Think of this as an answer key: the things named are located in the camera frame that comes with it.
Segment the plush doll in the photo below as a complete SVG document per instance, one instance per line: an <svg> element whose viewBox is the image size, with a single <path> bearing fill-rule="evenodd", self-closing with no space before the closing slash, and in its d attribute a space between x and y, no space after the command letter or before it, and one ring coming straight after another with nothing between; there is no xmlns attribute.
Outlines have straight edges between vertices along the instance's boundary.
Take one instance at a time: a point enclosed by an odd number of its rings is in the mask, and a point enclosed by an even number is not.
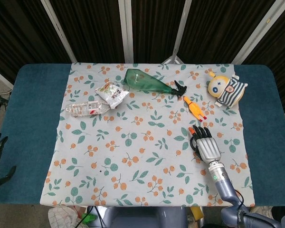
<svg viewBox="0 0 285 228"><path fill-rule="evenodd" d="M232 75L232 78L219 75L215 76L213 72L209 72L209 75L213 77L208 85L208 92L217 97L215 104L219 107L227 105L232 107L242 98L247 83L239 82L239 76Z"/></svg>

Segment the dark curtain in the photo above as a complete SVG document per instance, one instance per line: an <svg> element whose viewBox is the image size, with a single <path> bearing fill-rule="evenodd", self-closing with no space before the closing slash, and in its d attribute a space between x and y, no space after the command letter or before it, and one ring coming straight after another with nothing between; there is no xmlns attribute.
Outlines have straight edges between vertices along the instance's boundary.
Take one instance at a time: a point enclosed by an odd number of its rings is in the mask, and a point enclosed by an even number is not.
<svg viewBox="0 0 285 228"><path fill-rule="evenodd" d="M135 63L161 63L173 53L185 0L132 0Z"/></svg>
<svg viewBox="0 0 285 228"><path fill-rule="evenodd" d="M285 111L285 11L246 58L244 64L264 64L272 70Z"/></svg>
<svg viewBox="0 0 285 228"><path fill-rule="evenodd" d="M177 56L184 63L230 63L274 0L193 0Z"/></svg>
<svg viewBox="0 0 285 228"><path fill-rule="evenodd" d="M70 59L39 0L0 0L0 73L14 83L27 63Z"/></svg>
<svg viewBox="0 0 285 228"><path fill-rule="evenodd" d="M79 62L122 63L118 0L51 0Z"/></svg>

